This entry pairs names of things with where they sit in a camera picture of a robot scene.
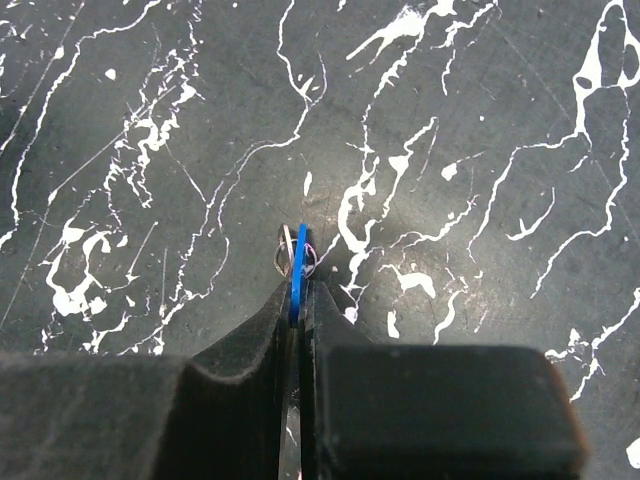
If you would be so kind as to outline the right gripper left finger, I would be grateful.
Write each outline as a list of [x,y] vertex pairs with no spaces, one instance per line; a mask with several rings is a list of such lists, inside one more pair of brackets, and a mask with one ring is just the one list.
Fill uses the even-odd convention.
[[1,356],[5,479],[274,479],[279,286],[193,356]]

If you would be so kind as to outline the blue key tag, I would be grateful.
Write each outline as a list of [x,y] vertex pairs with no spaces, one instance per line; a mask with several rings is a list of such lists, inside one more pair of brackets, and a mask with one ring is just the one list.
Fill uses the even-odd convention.
[[296,239],[296,249],[291,276],[291,298],[289,310],[289,323],[291,328],[296,328],[298,325],[299,311],[302,302],[302,289],[305,279],[304,269],[306,266],[306,238],[307,225],[301,224],[298,231],[298,237]]

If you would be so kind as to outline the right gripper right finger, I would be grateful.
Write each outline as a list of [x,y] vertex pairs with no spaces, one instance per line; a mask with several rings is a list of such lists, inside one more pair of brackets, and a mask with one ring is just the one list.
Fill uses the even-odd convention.
[[577,479],[588,443],[537,350],[374,343],[313,282],[301,310],[306,479]]

